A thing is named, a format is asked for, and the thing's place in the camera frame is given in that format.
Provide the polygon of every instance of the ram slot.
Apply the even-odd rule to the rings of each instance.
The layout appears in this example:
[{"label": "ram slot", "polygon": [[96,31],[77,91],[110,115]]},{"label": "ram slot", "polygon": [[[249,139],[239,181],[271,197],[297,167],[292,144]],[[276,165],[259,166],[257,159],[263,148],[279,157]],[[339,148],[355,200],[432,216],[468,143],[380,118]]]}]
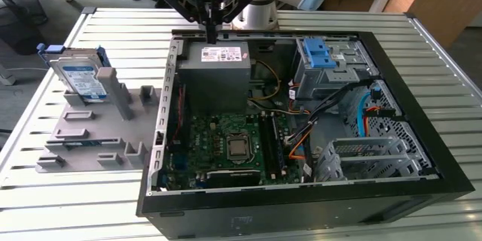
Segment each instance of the ram slot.
[{"label": "ram slot", "polygon": [[273,122],[271,116],[260,116],[257,118],[260,143],[265,167],[265,178],[276,179],[280,176],[280,167],[277,159],[277,141],[276,131],[273,130]]}]

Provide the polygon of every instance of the yellow wire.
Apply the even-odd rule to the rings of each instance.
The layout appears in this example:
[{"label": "yellow wire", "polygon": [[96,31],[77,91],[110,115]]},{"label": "yellow wire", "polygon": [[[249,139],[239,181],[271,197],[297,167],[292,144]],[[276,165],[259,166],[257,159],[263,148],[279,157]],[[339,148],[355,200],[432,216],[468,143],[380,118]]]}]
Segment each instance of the yellow wire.
[{"label": "yellow wire", "polygon": [[276,87],[276,91],[269,94],[268,96],[264,96],[264,97],[252,97],[252,98],[248,98],[248,100],[265,100],[265,99],[269,99],[272,96],[275,96],[279,92],[279,89],[280,89],[280,81],[279,81],[279,77],[277,77],[277,74],[276,72],[273,71],[273,69],[269,67],[268,64],[265,64],[263,61],[260,60],[256,60],[256,62],[259,62],[260,64],[264,65],[264,67],[271,71],[273,77],[276,78],[276,83],[277,83],[277,87]]}]

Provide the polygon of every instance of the barcode sticker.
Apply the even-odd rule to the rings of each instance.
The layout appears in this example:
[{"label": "barcode sticker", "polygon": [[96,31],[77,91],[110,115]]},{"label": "barcode sticker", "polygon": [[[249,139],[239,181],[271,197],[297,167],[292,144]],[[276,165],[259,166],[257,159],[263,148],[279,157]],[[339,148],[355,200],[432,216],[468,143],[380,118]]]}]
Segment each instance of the barcode sticker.
[{"label": "barcode sticker", "polygon": [[311,167],[308,166],[308,164],[304,164],[304,166],[303,166],[303,171],[304,171],[304,173],[311,177],[311,172],[312,172],[312,170],[311,170]]},{"label": "barcode sticker", "polygon": [[201,62],[240,62],[240,47],[204,47],[201,50]]},{"label": "barcode sticker", "polygon": [[288,91],[288,96],[289,96],[289,99],[291,99],[291,100],[295,100],[295,99],[296,99],[296,91],[295,91],[295,90],[289,90],[289,91]]}]

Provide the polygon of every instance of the power supply label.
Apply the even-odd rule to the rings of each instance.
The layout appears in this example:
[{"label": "power supply label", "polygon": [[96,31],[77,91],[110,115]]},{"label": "power supply label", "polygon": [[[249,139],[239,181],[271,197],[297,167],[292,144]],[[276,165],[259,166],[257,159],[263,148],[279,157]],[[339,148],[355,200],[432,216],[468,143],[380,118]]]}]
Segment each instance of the power supply label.
[{"label": "power supply label", "polygon": [[90,66],[64,66],[66,80],[78,95],[85,99],[105,99],[106,92],[96,80],[96,71]]},{"label": "power supply label", "polygon": [[201,62],[240,62],[240,47],[204,47],[201,50]]}]

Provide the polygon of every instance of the white sticker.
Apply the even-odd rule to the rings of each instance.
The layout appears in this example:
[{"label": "white sticker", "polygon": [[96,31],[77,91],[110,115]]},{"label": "white sticker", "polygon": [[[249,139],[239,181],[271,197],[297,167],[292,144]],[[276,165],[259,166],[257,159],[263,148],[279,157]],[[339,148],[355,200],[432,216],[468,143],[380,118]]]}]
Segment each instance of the white sticker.
[{"label": "white sticker", "polygon": [[61,67],[66,75],[66,80],[72,84],[78,95],[85,99],[105,99],[106,92],[102,85],[96,80],[96,71],[90,66],[64,66]]},{"label": "white sticker", "polygon": [[311,167],[308,166],[307,163],[305,163],[304,166],[303,166],[303,171],[304,171],[304,173],[311,177],[311,172],[312,172],[312,170],[311,170]]},{"label": "white sticker", "polygon": [[341,54],[331,55],[331,59],[344,59],[344,56]]},{"label": "white sticker", "polygon": [[240,62],[240,47],[204,47],[201,50],[201,62]]},{"label": "white sticker", "polygon": [[296,91],[295,90],[289,90],[288,92],[288,96],[291,100],[296,100]]}]

